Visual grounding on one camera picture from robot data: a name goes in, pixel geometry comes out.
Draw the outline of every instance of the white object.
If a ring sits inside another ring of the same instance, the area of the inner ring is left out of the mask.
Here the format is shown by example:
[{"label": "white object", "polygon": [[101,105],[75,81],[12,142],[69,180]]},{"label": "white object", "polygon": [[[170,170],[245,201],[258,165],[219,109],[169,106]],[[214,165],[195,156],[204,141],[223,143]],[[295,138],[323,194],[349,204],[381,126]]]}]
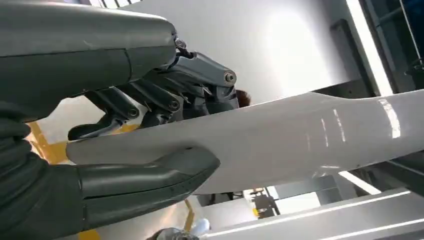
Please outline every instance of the white object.
[{"label": "white object", "polygon": [[423,201],[420,195],[399,188],[299,213],[213,229],[200,239],[373,240],[391,236],[419,239],[416,235],[402,234],[424,228]]},{"label": "white object", "polygon": [[245,198],[204,206],[202,212],[213,230],[258,220]]},{"label": "white object", "polygon": [[306,93],[72,142],[67,155],[76,164],[142,164],[203,146],[221,166],[196,193],[242,191],[336,175],[420,151],[423,103],[424,90],[366,99]]},{"label": "white object", "polygon": [[321,206],[320,200],[315,192],[279,199],[275,201],[275,204],[282,215],[314,209]]}]

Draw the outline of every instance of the dark gray robotic hand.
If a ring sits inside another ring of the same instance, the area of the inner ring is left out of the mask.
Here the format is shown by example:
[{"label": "dark gray robotic hand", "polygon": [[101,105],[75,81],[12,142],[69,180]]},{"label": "dark gray robotic hand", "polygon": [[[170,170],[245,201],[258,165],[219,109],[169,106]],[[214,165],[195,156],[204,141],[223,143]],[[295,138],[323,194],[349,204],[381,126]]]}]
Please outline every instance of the dark gray robotic hand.
[{"label": "dark gray robotic hand", "polygon": [[71,129],[79,140],[139,116],[123,93],[149,109],[142,127],[237,108],[236,75],[154,15],[3,0],[0,18],[0,239],[54,239],[167,207],[220,165],[198,147],[145,165],[48,165],[23,140],[25,122],[62,99],[85,96],[105,113]]}]

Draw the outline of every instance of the yellow floor marking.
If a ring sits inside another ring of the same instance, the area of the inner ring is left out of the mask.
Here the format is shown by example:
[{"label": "yellow floor marking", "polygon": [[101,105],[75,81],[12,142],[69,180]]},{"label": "yellow floor marking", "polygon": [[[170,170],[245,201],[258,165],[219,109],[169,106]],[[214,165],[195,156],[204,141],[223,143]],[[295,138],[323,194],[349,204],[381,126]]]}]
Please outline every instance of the yellow floor marking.
[{"label": "yellow floor marking", "polygon": [[187,215],[187,218],[185,219],[184,230],[187,232],[190,232],[190,230],[192,229],[193,221],[195,219],[195,213],[193,212],[193,208],[189,200],[186,199],[184,200],[184,202],[188,208],[188,215]]},{"label": "yellow floor marking", "polygon": [[78,240],[100,240],[100,235],[96,230],[87,230],[78,233]]}]

